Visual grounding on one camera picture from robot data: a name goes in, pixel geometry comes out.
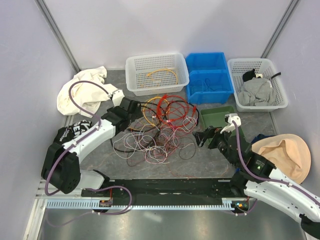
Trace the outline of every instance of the white cloth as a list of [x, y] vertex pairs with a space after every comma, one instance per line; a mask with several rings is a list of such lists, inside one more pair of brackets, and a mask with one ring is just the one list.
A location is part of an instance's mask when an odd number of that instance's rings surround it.
[[[69, 98], [69, 88], [70, 86], [78, 81], [90, 81], [101, 85], [104, 89], [107, 88], [108, 92], [112, 94], [113, 91], [117, 90], [111, 84], [105, 84], [104, 78], [107, 77], [107, 70], [104, 66], [87, 69], [79, 72], [73, 76], [73, 79], [68, 81], [63, 85], [60, 90], [58, 97], [56, 99], [56, 106], [60, 113], [63, 115], [75, 115], [77, 113], [91, 118], [92, 116], [81, 111], [77, 108]], [[102, 101], [107, 101], [110, 98], [107, 94], [99, 87], [90, 83], [79, 83], [72, 88], [71, 91], [72, 98], [74, 101], [83, 109], [95, 114]]]

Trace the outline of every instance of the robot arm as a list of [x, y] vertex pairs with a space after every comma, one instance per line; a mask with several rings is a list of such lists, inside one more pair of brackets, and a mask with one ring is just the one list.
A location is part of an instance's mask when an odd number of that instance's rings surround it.
[[110, 99], [114, 107], [109, 108], [92, 128], [63, 145], [53, 143], [47, 150], [41, 176], [47, 180], [51, 171], [49, 183], [64, 194], [71, 193], [75, 188], [99, 189], [105, 180], [108, 181], [108, 177], [97, 170], [80, 170], [80, 163], [100, 144], [143, 116], [141, 104], [126, 98], [122, 90], [114, 91]]
[[238, 136], [240, 156], [237, 137], [232, 131], [236, 129], [234, 123], [240, 126], [241, 120], [233, 113], [226, 115], [225, 121], [228, 125], [224, 128], [209, 126], [204, 132], [194, 132], [193, 135], [199, 147], [212, 139], [208, 148], [218, 149], [238, 169], [230, 180], [232, 192], [273, 206], [300, 223], [305, 232], [320, 239], [320, 198], [295, 183], [266, 158], [252, 152], [251, 144]]

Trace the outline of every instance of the perforated basket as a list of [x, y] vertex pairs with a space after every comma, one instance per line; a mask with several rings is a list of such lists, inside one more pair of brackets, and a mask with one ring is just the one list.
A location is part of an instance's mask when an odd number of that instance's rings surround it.
[[129, 57], [125, 62], [125, 82], [136, 96], [180, 92], [189, 83], [185, 58], [181, 53]]
[[255, 74], [263, 74], [264, 78], [272, 77], [278, 73], [272, 61], [266, 58], [234, 58], [230, 59], [227, 64], [232, 78], [236, 109], [239, 112], [271, 112], [288, 106], [287, 95], [279, 76], [271, 80], [272, 87], [276, 91], [275, 106], [243, 106], [239, 103], [238, 93], [244, 84], [243, 74], [255, 69]]

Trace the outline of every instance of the white wall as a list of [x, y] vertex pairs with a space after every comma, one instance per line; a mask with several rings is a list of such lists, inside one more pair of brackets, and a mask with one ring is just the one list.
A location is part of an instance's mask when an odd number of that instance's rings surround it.
[[45, 0], [82, 69], [131, 56], [260, 57], [290, 0]]
[[320, 195], [320, 1], [300, 1], [269, 58], [282, 72], [289, 98], [274, 112], [279, 133], [302, 137], [311, 151], [311, 171], [303, 185]]
[[34, 0], [2, 1], [0, 33], [0, 239], [20, 240], [74, 72]]

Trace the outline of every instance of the beige hat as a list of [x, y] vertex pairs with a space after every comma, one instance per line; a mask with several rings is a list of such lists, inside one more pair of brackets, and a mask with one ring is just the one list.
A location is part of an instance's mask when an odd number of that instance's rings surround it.
[[262, 155], [297, 184], [306, 179], [311, 155], [305, 141], [294, 134], [282, 134], [257, 141], [252, 151]]

